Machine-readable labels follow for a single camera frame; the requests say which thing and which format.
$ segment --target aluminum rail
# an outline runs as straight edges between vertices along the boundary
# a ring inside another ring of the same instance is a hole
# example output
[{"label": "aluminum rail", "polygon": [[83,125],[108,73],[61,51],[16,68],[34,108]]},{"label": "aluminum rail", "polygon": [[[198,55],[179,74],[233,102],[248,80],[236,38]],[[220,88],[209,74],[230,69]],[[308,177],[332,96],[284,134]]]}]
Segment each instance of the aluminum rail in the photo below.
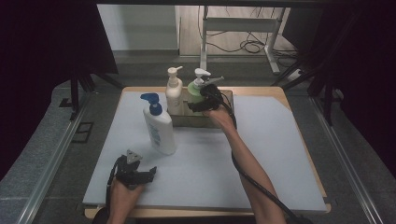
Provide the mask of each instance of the aluminum rail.
[{"label": "aluminum rail", "polygon": [[315,112],[318,116],[318,119],[323,127],[323,130],[329,137],[329,140],[332,143],[332,147],[337,155],[341,166],[346,174],[347,179],[349,180],[349,184],[352,187],[353,191],[356,194],[356,197],[361,204],[361,208],[363,209],[364,214],[367,216],[367,219],[371,224],[383,224],[383,221],[378,214],[378,211],[375,207],[375,204],[369,195],[366,187],[364,187],[361,179],[359,178],[358,174],[356,173],[355,168],[352,165],[343,145],[341,144],[340,139],[337,136],[334,128],[330,126],[326,119],[323,117],[323,109],[320,105],[320,102],[317,98],[310,97],[311,103],[314,105]]},{"label": "aluminum rail", "polygon": [[86,93],[81,100],[81,107],[76,115],[75,119],[70,121],[67,126],[64,135],[62,136],[57,148],[52,153],[49,162],[47,163],[41,176],[38,178],[35,188],[29,196],[25,206],[21,210],[20,216],[18,217],[17,223],[27,224],[32,223],[35,219],[35,215],[47,194],[53,177],[55,177],[56,172],[64,158],[64,154],[69,147],[69,144],[73,138],[73,135],[86,111],[87,104],[90,101],[90,94]]}]

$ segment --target white table surface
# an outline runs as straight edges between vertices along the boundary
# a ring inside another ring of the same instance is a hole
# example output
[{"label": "white table surface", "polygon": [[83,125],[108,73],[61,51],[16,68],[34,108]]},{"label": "white table surface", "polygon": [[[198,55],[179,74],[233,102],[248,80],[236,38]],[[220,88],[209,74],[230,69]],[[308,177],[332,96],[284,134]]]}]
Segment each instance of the white table surface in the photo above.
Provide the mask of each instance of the white table surface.
[{"label": "white table surface", "polygon": [[[217,129],[175,128],[177,152],[165,156],[150,146],[143,116],[143,92],[125,92],[92,174],[83,202],[105,203],[106,182],[115,160],[131,149],[143,156],[139,171],[157,166],[137,205],[161,208],[250,210],[231,160],[231,149]],[[166,109],[163,93],[160,103]],[[270,176],[279,199],[291,210],[327,211],[294,117],[273,97],[235,96],[238,132]]]}]

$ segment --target pump dispenser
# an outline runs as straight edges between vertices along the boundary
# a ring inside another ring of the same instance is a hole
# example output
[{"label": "pump dispenser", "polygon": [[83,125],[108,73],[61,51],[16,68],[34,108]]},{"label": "pump dispenser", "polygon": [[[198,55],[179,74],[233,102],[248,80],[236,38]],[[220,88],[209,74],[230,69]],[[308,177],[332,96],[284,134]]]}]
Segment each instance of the pump dispenser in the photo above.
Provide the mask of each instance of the pump dispenser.
[{"label": "pump dispenser", "polygon": [[150,103],[149,107],[143,109],[143,114],[152,146],[163,154],[174,154],[177,147],[173,135],[172,119],[166,111],[163,111],[158,94],[155,92],[144,93],[140,98]]},{"label": "pump dispenser", "polygon": [[183,68],[171,67],[168,69],[168,84],[166,85],[166,103],[168,104],[168,113],[171,115],[182,115],[183,104],[181,99],[181,89],[183,88],[183,82],[177,78],[177,70]]},{"label": "pump dispenser", "polygon": [[204,97],[199,92],[200,89],[205,84],[204,80],[202,79],[202,76],[210,76],[210,73],[208,73],[206,70],[202,68],[196,68],[195,75],[196,75],[196,79],[189,84],[187,90],[189,91],[190,94],[189,103],[196,104],[204,100]]}]

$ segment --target gray carpet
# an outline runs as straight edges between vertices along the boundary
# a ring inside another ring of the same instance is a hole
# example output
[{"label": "gray carpet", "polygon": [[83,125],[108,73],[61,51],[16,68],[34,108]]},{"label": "gray carpet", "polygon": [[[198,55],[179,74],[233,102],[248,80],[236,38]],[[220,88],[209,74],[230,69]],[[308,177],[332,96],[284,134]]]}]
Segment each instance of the gray carpet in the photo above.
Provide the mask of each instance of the gray carpet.
[{"label": "gray carpet", "polygon": [[[208,64],[208,71],[213,77],[225,77],[225,80],[219,83],[220,86],[269,86],[276,79],[262,59],[244,58],[240,61],[242,63],[234,59],[220,62],[213,59]],[[179,77],[186,86],[194,79],[193,69],[199,66],[194,58],[172,58],[168,61],[160,59],[158,62],[157,59],[151,58],[138,63],[124,60],[119,63],[120,74],[111,76],[126,86],[164,86],[167,82],[167,68],[181,65],[184,68],[180,70]],[[93,78],[96,90],[90,93],[91,100],[81,121],[93,123],[91,135],[86,143],[72,143],[67,149],[46,198],[35,216],[34,223],[91,223],[83,216],[81,202],[120,99],[120,90],[100,78]],[[307,217],[314,223],[369,223],[305,93],[307,85],[308,83],[303,83],[291,89],[287,92],[287,96],[328,194],[327,201],[332,205],[332,211],[327,215]],[[29,143],[10,171],[10,175],[0,184],[0,223],[15,222],[37,177],[50,157],[51,150],[64,131],[63,127],[68,122],[70,109],[59,108],[57,105],[64,97],[68,97],[67,86],[68,84],[65,83],[54,90],[53,102],[32,137],[32,143]],[[373,195],[381,217],[384,221],[394,220],[396,218],[392,212],[396,204],[394,178],[359,132],[348,122],[337,104],[333,107],[333,122],[334,128],[340,133],[347,148],[348,155]],[[75,135],[76,140],[80,137],[78,134]],[[252,221],[253,219],[249,217],[168,218],[139,219],[138,223],[251,223]]]}]

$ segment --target black curtain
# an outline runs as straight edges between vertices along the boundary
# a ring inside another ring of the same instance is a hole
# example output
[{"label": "black curtain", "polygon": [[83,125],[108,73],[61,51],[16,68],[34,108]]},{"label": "black curtain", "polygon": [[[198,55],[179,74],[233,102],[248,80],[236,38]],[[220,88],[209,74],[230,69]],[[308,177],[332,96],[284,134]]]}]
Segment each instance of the black curtain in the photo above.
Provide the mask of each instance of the black curtain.
[{"label": "black curtain", "polygon": [[118,73],[97,6],[57,2],[0,3],[1,178],[42,120],[54,87],[73,72]]},{"label": "black curtain", "polygon": [[396,13],[386,1],[364,8],[334,65],[341,107],[396,176]]}]

